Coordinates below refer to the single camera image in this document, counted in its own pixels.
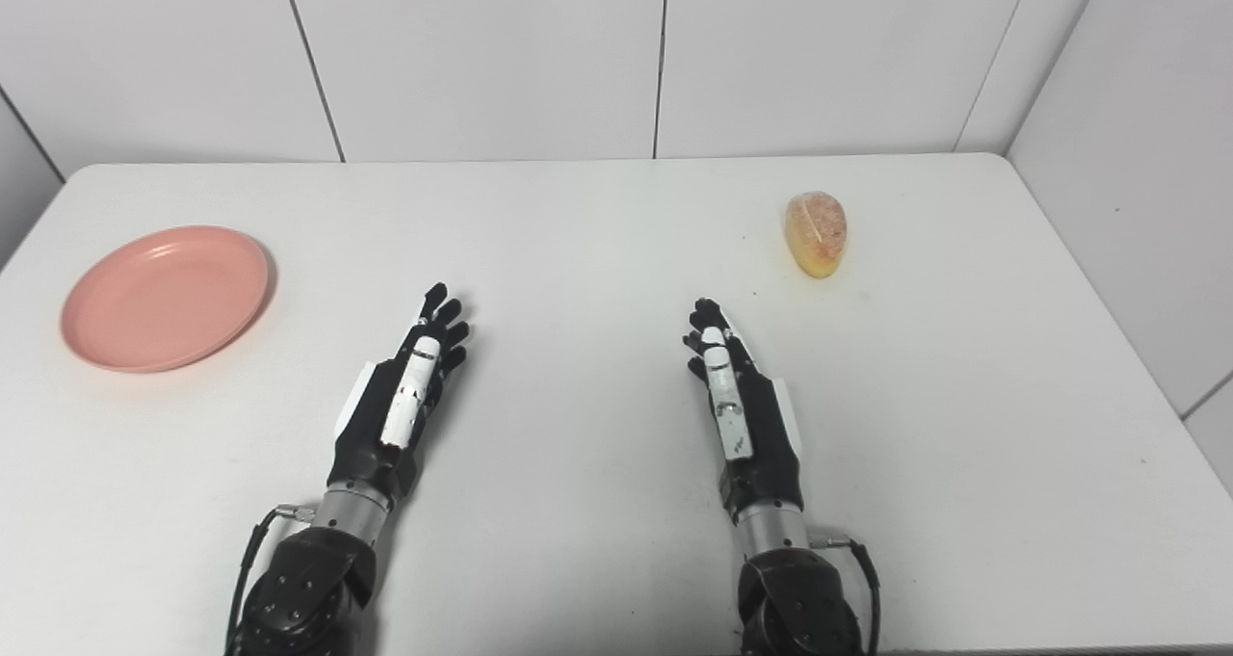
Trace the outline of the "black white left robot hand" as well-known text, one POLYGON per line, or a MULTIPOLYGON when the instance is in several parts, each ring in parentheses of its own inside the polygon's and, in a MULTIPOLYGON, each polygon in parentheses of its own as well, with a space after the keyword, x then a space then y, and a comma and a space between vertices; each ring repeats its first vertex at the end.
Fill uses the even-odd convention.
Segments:
POLYGON ((435 284, 398 350, 366 363, 342 413, 327 485, 374 492, 388 510, 411 494, 427 423, 467 358, 461 312, 446 284, 435 284))

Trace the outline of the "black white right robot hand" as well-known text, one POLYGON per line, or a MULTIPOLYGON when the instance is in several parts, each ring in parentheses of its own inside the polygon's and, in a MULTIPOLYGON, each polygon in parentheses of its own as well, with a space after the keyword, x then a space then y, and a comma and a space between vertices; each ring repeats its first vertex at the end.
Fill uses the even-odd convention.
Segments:
POLYGON ((690 327, 682 343, 693 353, 688 367, 705 385, 708 409, 721 437, 721 503, 727 520, 736 523, 760 504, 804 510, 797 446, 774 380, 761 372, 743 337, 714 300, 695 301, 690 327))

